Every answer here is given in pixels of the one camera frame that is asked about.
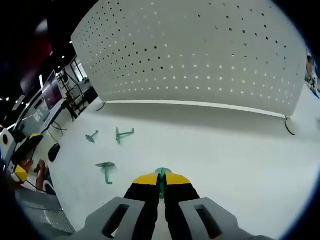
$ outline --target perforated panel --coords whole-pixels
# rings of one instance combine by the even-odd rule
[[[102,100],[177,100],[291,116],[306,45],[270,0],[101,0],[72,35]]]

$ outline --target dark ceiling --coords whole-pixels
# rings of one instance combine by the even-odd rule
[[[58,71],[71,62],[75,50],[70,44],[73,31],[98,0],[11,0],[2,2],[0,42],[0,125],[9,114],[14,121],[19,110],[11,113],[15,101],[23,93],[21,82],[30,78],[29,95],[40,89],[39,74]],[[320,47],[317,39],[318,10],[301,1],[275,0],[304,36],[316,60]],[[47,31],[35,33],[47,19]]]

